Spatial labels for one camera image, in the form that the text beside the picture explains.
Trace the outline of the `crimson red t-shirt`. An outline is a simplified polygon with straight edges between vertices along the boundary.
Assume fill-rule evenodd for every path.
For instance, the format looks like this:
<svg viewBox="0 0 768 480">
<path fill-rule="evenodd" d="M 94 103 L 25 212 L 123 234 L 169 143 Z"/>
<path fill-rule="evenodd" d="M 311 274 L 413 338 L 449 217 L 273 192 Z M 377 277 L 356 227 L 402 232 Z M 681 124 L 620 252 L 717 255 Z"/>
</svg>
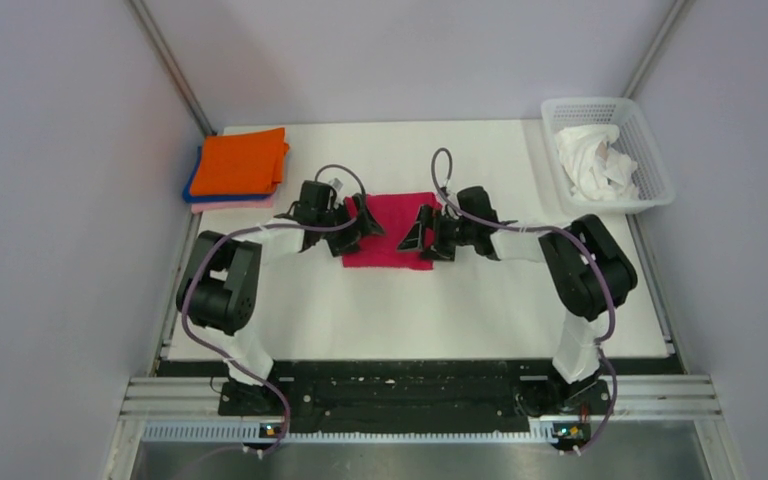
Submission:
<svg viewBox="0 0 768 480">
<path fill-rule="evenodd" d="M 368 210 L 383 228 L 383 236 L 367 236 L 360 240 L 360 250 L 342 257 L 344 268 L 394 268 L 431 271 L 433 261 L 420 257 L 419 252 L 399 252 L 399 243 L 413 227 L 419 209 L 429 205 L 440 207 L 431 192 L 369 195 Z"/>
</svg>

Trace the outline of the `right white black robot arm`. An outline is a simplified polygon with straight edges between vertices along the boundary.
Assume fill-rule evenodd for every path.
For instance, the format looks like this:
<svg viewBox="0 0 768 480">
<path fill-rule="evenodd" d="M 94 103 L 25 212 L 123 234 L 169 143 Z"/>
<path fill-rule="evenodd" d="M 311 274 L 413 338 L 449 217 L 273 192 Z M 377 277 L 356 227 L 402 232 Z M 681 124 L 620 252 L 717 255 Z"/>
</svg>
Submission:
<svg viewBox="0 0 768 480">
<path fill-rule="evenodd" d="M 618 307 L 637 286 L 627 255 L 595 215 L 580 217 L 565 228 L 502 222 L 481 186 L 458 192 L 442 207 L 421 206 L 397 250 L 452 262 L 460 247 L 491 261 L 546 265 L 566 309 L 546 397 L 554 409 L 574 411 L 598 379 L 601 345 L 616 328 Z"/>
</svg>

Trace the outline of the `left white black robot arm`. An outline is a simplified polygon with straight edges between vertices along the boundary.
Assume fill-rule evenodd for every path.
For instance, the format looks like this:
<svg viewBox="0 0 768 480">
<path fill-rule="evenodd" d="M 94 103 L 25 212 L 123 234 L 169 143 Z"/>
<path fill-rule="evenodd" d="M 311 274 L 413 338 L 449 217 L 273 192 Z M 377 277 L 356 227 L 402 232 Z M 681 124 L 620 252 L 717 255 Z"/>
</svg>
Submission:
<svg viewBox="0 0 768 480">
<path fill-rule="evenodd" d="M 368 203 L 366 190 L 341 200 L 334 183 L 308 180 L 285 213 L 230 233 L 197 235 L 176 293 L 181 326 L 190 340 L 220 356 L 255 412 L 274 410 L 281 397 L 268 378 L 274 361 L 247 329 L 262 267 L 320 241 L 334 257 L 357 252 L 363 238 L 385 233 Z"/>
</svg>

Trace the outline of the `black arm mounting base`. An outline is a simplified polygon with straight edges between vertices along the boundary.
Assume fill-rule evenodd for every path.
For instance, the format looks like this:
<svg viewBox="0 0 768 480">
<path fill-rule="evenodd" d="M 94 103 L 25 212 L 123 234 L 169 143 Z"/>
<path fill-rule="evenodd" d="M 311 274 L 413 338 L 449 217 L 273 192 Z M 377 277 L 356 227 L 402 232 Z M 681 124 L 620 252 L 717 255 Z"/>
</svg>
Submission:
<svg viewBox="0 0 768 480">
<path fill-rule="evenodd" d="M 161 378 L 207 377 L 222 417 L 269 418 L 276 436 L 290 414 L 292 434 L 519 433 L 542 415 L 585 418 L 607 410 L 607 371 L 566 385 L 547 360 L 277 362 L 270 387 L 230 378 L 220 361 L 163 360 Z"/>
</svg>

